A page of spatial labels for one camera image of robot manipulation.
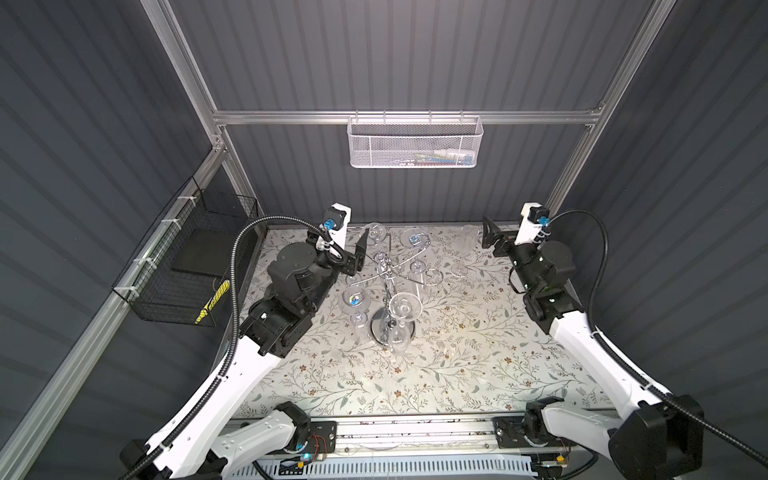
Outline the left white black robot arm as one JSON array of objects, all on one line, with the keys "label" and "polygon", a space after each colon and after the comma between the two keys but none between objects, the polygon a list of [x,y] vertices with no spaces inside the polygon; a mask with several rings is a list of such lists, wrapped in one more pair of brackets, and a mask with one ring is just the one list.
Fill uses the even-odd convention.
[{"label": "left white black robot arm", "polygon": [[319,250],[320,236],[285,246],[268,266],[264,297],[246,319],[233,320],[229,346],[219,365],[185,405],[148,439],[121,451],[127,479],[224,479],[283,449],[301,450],[310,436],[310,416],[290,401],[236,431],[225,425],[245,397],[275,369],[312,326],[312,319],[340,275],[362,269],[367,237],[353,252]]}]

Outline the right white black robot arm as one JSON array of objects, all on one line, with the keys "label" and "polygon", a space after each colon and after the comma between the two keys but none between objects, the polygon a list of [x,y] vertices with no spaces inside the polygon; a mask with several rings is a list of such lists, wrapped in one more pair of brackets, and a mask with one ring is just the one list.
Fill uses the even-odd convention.
[{"label": "right white black robot arm", "polygon": [[525,311],[602,388],[615,409],[607,415],[547,396],[527,403],[525,439],[545,446],[562,439],[609,459],[626,479],[672,479],[703,463],[703,411],[690,396],[655,383],[606,339],[576,293],[569,247],[548,238],[547,208],[529,204],[522,224],[502,230],[482,223],[481,244],[510,260],[509,282]]}]

